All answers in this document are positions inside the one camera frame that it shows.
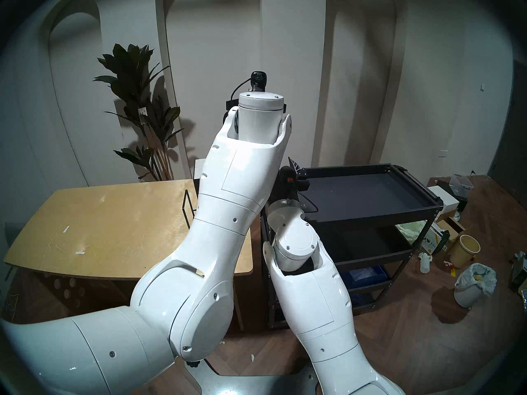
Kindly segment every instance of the black tray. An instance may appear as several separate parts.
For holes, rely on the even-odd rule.
[[[298,177],[309,180],[303,194],[318,208],[306,212],[310,223],[351,220],[381,227],[422,220],[443,207],[407,170],[391,164],[302,168]],[[306,211],[315,210],[302,195],[298,198]]]
[[[349,220],[311,224],[340,272],[405,260],[413,253],[395,226],[356,229]]]

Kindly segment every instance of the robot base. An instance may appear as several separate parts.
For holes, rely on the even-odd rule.
[[[310,362],[293,375],[218,375],[205,360],[195,368],[186,364],[185,368],[197,381],[203,395],[314,395],[318,384],[317,374]]]

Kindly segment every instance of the plastic bag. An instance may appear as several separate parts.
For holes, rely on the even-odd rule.
[[[412,244],[415,242],[421,231],[423,230],[424,226],[426,225],[426,221],[417,221],[417,222],[409,222],[409,223],[403,223],[401,225],[396,225],[397,229],[399,229],[399,232],[403,234],[403,236],[406,238],[406,240]]]
[[[463,288],[476,284],[485,296],[490,296],[496,287],[496,272],[481,263],[472,263],[467,270],[461,273],[455,287]]]

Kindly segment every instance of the plastic container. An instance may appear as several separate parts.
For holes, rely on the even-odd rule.
[[[429,273],[430,262],[432,261],[432,257],[427,253],[421,253],[419,254],[419,257],[421,258],[421,266],[420,266],[421,273]]]
[[[450,250],[450,262],[456,267],[463,267],[480,250],[480,244],[476,239],[469,235],[461,235]]]
[[[469,192],[474,188],[472,183],[464,175],[453,174],[450,178],[450,188],[457,196],[467,198]]]
[[[340,277],[347,289],[369,286],[370,284],[388,280],[388,274],[383,266],[365,267],[363,269],[342,272]]]

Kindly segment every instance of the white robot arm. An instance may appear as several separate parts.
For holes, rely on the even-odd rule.
[[[287,323],[309,355],[324,394],[404,394],[377,373],[355,335],[352,304],[335,264],[313,227],[304,221],[297,200],[274,202],[268,223],[273,245],[265,242],[265,258]],[[314,269],[298,270],[309,258]]]
[[[175,356],[199,361],[219,344],[232,318],[238,255],[269,198],[291,134],[283,97],[263,86],[265,80],[254,84],[229,111],[203,166],[186,238],[141,278],[129,307],[37,324],[2,321],[14,350],[46,391],[129,393],[172,365]],[[277,231],[275,246],[265,245],[264,257],[324,393],[348,394],[370,382],[386,393],[402,393],[392,391],[396,386],[366,361],[338,272],[303,212],[288,202],[271,206],[271,226],[286,226]],[[302,226],[304,233],[298,231]],[[279,241],[287,244],[285,251]],[[309,257],[315,264],[310,273],[292,277],[280,270],[299,267]]]

